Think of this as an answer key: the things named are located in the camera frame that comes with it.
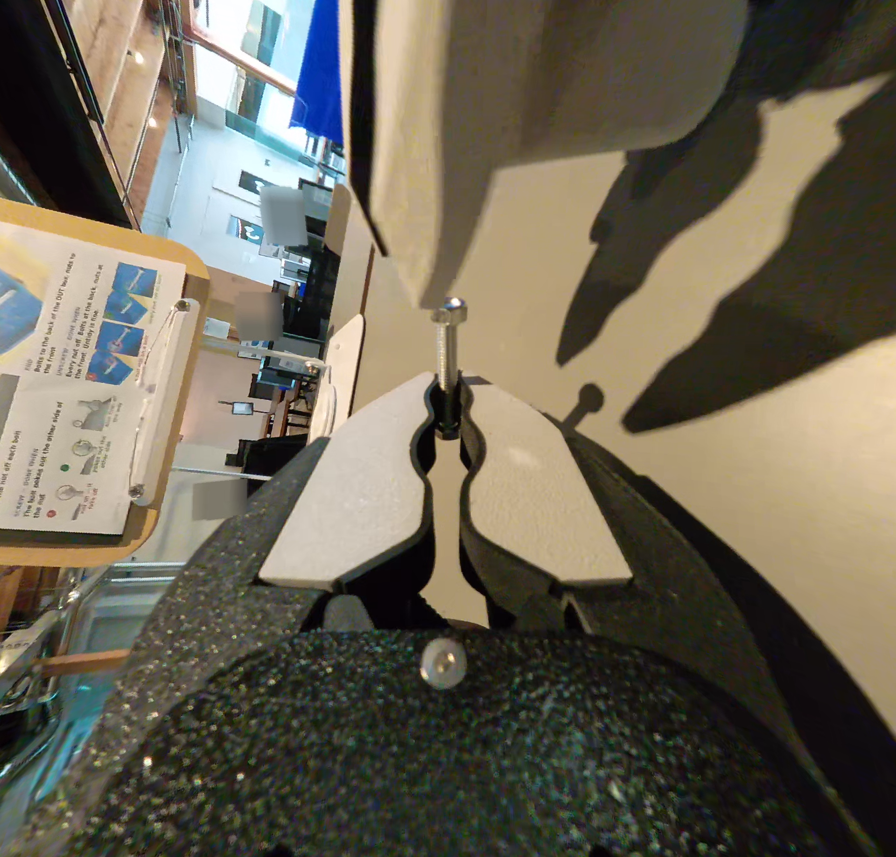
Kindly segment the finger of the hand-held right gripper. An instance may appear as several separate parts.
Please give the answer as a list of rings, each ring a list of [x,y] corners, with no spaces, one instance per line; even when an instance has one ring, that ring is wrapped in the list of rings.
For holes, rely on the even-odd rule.
[[[418,308],[449,295],[508,167],[693,131],[747,0],[338,0],[350,189]]]

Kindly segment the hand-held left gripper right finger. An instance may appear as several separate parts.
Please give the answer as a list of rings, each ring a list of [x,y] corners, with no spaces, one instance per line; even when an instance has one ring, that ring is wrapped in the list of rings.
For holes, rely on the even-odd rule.
[[[633,570],[558,425],[483,379],[463,379],[459,399],[461,566],[487,625],[563,629],[577,597],[630,585]]]

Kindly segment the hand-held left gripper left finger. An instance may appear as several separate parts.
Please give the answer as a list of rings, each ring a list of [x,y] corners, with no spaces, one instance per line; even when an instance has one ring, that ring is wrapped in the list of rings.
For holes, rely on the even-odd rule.
[[[433,374],[352,415],[320,458],[264,560],[265,585],[355,596],[378,628],[429,624],[434,570]]]

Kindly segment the silver bolt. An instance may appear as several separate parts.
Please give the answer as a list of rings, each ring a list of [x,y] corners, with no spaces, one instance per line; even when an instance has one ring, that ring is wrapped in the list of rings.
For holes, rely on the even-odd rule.
[[[457,439],[460,435],[458,330],[467,316],[468,306],[458,297],[446,299],[441,307],[432,310],[430,314],[435,330],[435,373],[441,394],[435,414],[439,436],[445,440]]]

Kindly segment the clear acrylic stand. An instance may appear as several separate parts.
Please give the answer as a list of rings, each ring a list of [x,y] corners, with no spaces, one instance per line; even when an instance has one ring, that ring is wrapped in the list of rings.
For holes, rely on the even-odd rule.
[[[228,346],[199,353],[171,471],[258,488],[307,445],[323,366],[266,343]]]

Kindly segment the blue plastic bin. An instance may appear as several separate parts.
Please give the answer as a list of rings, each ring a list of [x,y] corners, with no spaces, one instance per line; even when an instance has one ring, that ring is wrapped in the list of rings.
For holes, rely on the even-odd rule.
[[[339,0],[315,0],[289,126],[344,145]]]

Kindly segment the instruction sheet on wooden stand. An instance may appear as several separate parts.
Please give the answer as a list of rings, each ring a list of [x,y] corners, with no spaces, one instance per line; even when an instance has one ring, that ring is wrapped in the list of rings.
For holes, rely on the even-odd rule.
[[[165,467],[156,500],[148,507],[133,505],[125,528],[117,535],[39,533],[2,530],[3,565],[50,565],[63,567],[83,564],[94,567],[124,558],[142,546],[157,527],[163,502],[172,477],[172,462],[184,417],[189,381],[196,368],[202,324],[210,288],[207,269],[198,257],[183,245],[132,229],[119,228],[77,216],[2,199],[2,223],[22,225],[153,258],[164,258],[185,266],[182,298],[200,304],[194,344],[187,362],[185,381],[175,411],[175,421],[165,453]]]

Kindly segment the printed instruction sheet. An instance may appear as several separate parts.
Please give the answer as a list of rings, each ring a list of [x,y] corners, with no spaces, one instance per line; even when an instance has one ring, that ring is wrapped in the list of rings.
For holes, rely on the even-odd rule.
[[[117,535],[185,266],[2,223],[1,527]]]

